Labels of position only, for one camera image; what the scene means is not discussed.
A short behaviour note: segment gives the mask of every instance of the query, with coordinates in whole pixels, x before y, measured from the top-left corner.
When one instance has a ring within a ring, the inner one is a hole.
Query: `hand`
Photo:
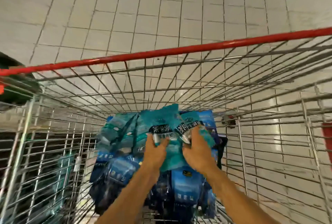
[[[151,172],[156,172],[159,175],[159,169],[166,158],[166,147],[168,143],[169,138],[166,138],[161,141],[159,146],[155,146],[152,134],[148,134],[142,167],[150,169]]]
[[[207,173],[217,167],[211,154],[211,149],[204,138],[199,134],[199,126],[192,129],[191,147],[184,145],[183,156],[187,163],[200,174],[207,177]]]

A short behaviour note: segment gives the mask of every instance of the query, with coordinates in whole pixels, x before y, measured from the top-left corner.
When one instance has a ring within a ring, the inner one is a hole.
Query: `dark green object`
[[[9,69],[24,65],[0,52],[0,69]],[[5,84],[4,92],[0,94],[0,111],[6,111],[14,106],[23,106],[33,94],[41,92],[39,83],[32,73],[0,77],[0,85]]]

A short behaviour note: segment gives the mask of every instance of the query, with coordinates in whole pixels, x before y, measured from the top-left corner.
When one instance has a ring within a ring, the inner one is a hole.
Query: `forearm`
[[[212,191],[221,199],[227,214],[237,224],[278,224],[255,202],[236,188],[225,174],[217,167],[211,168],[206,179]]]
[[[158,175],[159,171],[142,165],[96,224],[133,224]]]

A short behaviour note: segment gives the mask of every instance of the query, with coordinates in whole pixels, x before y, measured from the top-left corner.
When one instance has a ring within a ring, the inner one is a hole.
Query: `wire basket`
[[[0,224],[93,222],[106,118],[172,103],[213,110],[228,137],[222,169],[272,217],[332,223],[331,39],[326,28],[0,70],[4,92],[30,100],[0,114]],[[217,208],[195,222],[232,223]],[[145,210],[139,221],[164,222]]]

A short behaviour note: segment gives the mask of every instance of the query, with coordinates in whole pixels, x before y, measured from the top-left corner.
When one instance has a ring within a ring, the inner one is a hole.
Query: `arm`
[[[159,168],[166,158],[168,142],[169,140],[165,139],[160,146],[155,147],[152,135],[148,135],[141,167],[114,203],[99,217],[96,224],[133,224],[135,222],[147,194],[158,180]]]
[[[188,164],[206,177],[213,192],[221,199],[227,214],[237,224],[278,224],[255,202],[236,188],[221,171],[211,155],[211,150],[199,128],[192,130],[192,146],[183,147],[183,155]]]

